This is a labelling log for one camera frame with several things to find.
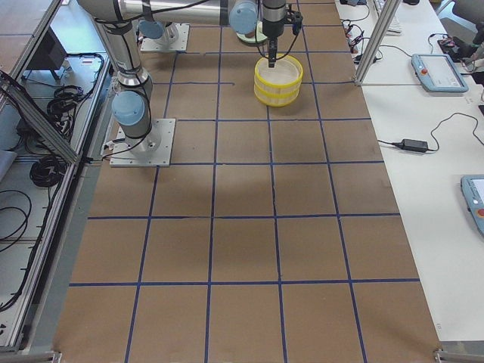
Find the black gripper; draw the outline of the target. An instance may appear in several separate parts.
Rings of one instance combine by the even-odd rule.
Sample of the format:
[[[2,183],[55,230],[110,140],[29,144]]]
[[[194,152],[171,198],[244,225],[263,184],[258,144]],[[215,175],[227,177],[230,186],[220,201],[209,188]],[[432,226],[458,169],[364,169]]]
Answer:
[[[277,61],[278,37],[284,32],[285,19],[285,0],[262,1],[262,32],[268,37],[268,67],[273,67]]]

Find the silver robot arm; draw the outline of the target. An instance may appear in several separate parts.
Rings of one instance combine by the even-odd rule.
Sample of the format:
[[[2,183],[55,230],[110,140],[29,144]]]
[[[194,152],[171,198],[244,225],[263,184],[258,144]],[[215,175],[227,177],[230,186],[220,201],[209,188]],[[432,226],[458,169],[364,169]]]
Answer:
[[[174,42],[179,37],[176,24],[173,22],[140,20],[138,29],[149,39],[165,39],[166,42]]]
[[[201,23],[229,26],[248,34],[262,24],[268,40],[268,65],[281,59],[278,39],[285,26],[300,31],[302,16],[286,1],[81,1],[80,6],[100,27],[102,42],[115,63],[120,92],[112,103],[112,114],[121,126],[126,150],[148,155],[160,145],[161,134],[154,131],[150,97],[152,80],[144,68],[133,23]]]

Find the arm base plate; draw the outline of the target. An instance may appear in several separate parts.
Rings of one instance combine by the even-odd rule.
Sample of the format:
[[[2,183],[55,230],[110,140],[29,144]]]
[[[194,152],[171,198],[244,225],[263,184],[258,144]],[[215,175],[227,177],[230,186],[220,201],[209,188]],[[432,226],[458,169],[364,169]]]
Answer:
[[[169,166],[174,134],[175,119],[155,119],[152,121],[150,133],[138,144],[138,141],[126,138],[124,130],[120,126],[117,137],[124,138],[124,141],[114,145],[114,155],[110,157],[110,166]]]
[[[184,52],[188,45],[189,29],[187,23],[141,22],[141,52]]]

